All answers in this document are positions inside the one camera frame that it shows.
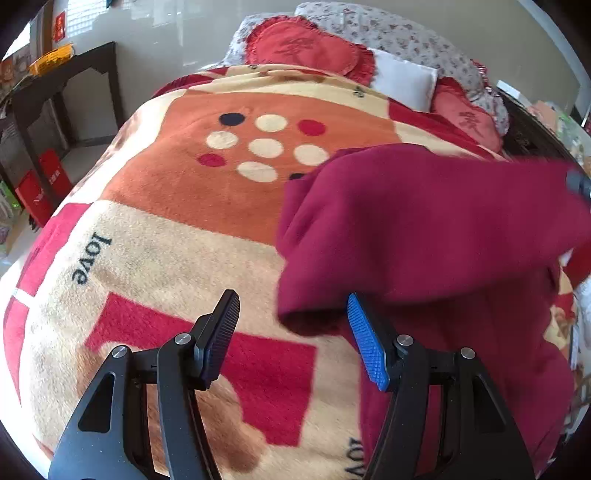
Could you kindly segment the maroon fleece sweater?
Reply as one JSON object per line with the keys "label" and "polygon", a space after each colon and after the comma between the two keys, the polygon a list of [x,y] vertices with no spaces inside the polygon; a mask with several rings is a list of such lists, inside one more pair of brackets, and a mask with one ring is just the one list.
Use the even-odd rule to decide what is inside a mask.
{"label": "maroon fleece sweater", "polygon": [[277,318],[342,334],[346,298],[431,349],[473,349],[542,471],[574,390],[545,331],[559,259],[590,238],[590,208],[563,161],[436,155],[410,144],[335,154],[284,187]]}

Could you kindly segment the dark carved wooden headboard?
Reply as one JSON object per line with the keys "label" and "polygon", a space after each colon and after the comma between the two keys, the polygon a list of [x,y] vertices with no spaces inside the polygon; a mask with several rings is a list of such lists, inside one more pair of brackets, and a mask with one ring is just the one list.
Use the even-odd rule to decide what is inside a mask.
{"label": "dark carved wooden headboard", "polygon": [[570,116],[541,102],[527,109],[500,91],[509,114],[504,152],[511,157],[528,156],[575,162],[590,172],[590,136]]}

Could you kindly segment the red heart pillow right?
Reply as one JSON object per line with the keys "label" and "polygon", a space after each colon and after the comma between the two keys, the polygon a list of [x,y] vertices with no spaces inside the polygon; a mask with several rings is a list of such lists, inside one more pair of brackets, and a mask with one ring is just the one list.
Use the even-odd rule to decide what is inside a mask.
{"label": "red heart pillow right", "polygon": [[463,87],[452,77],[438,80],[432,98],[431,111],[452,123],[487,149],[500,153],[502,137],[493,117],[471,103]]}

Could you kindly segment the red heart pillow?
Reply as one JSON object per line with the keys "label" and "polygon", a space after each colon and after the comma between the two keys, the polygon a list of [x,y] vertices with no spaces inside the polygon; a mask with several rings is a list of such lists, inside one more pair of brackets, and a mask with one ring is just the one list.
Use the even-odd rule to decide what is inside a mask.
{"label": "red heart pillow", "polygon": [[376,73],[374,53],[297,16],[274,16],[253,28],[245,41],[249,64],[286,64],[317,69],[369,86]]}
{"label": "red heart pillow", "polygon": [[500,153],[502,137],[493,117],[471,103],[463,87],[452,77],[438,80],[432,98],[431,111],[452,123],[487,149]]}

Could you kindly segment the white rectangular pillow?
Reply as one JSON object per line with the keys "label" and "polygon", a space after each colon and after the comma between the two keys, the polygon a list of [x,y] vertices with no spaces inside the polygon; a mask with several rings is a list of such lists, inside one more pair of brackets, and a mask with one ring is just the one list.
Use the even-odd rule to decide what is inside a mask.
{"label": "white rectangular pillow", "polygon": [[371,49],[376,71],[370,88],[415,111],[429,112],[438,71],[378,49]]}

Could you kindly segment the floral quilt roll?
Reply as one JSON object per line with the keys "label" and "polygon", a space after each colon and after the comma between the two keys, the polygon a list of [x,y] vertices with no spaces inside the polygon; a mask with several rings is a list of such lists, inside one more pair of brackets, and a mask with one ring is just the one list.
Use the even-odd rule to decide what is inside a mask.
{"label": "floral quilt roll", "polygon": [[434,68],[441,78],[454,78],[468,100],[492,116],[499,134],[507,134],[509,113],[501,96],[489,85],[486,67],[428,27],[377,7],[344,2],[304,2],[293,13],[283,15],[304,17],[349,42]]}

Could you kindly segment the patterned orange fleece blanket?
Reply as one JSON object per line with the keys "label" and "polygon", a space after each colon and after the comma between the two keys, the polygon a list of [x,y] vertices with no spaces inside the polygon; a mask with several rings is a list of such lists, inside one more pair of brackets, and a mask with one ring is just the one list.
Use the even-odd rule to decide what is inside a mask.
{"label": "patterned orange fleece blanket", "polygon": [[[189,75],[143,104],[6,291],[9,390],[50,465],[116,346],[158,348],[231,289],[235,332],[218,378],[195,393],[217,479],[367,479],[389,396],[370,382],[347,317],[349,336],[280,323],[276,239],[288,181],[339,152],[397,144],[560,161],[507,159],[438,114],[296,65]],[[168,479],[155,385],[146,393],[154,467]]]}

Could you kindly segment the red heart pillow left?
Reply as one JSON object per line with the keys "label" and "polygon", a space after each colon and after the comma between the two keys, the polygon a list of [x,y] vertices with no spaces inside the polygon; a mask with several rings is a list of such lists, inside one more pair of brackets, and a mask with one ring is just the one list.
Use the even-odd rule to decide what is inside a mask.
{"label": "red heart pillow left", "polygon": [[317,69],[369,86],[376,73],[374,53],[297,16],[274,16],[253,28],[245,41],[249,64],[286,64]]}

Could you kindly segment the dark wooden side table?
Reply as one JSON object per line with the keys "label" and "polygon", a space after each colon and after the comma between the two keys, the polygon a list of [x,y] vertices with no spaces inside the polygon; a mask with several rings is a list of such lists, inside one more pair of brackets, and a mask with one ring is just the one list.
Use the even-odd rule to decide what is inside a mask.
{"label": "dark wooden side table", "polygon": [[9,125],[15,127],[41,191],[52,207],[57,207],[60,200],[56,190],[49,183],[48,175],[41,167],[40,156],[33,145],[29,128],[39,119],[43,105],[50,101],[56,107],[56,124],[65,137],[67,150],[109,144],[114,139],[112,135],[88,139],[77,137],[65,105],[63,90],[72,78],[86,70],[105,75],[108,79],[114,120],[118,127],[122,127],[127,115],[121,97],[116,50],[117,44],[111,41],[73,56],[68,62],[41,77],[32,78],[14,91],[10,99],[11,110],[1,118],[2,129]]}

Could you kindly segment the yellow plastic basket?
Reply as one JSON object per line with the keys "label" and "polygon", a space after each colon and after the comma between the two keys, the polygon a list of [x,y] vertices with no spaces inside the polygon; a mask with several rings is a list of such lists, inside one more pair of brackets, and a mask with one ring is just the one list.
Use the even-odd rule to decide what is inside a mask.
{"label": "yellow plastic basket", "polygon": [[57,67],[68,62],[74,56],[74,47],[72,43],[52,50],[29,66],[29,73],[35,77],[43,76]]}

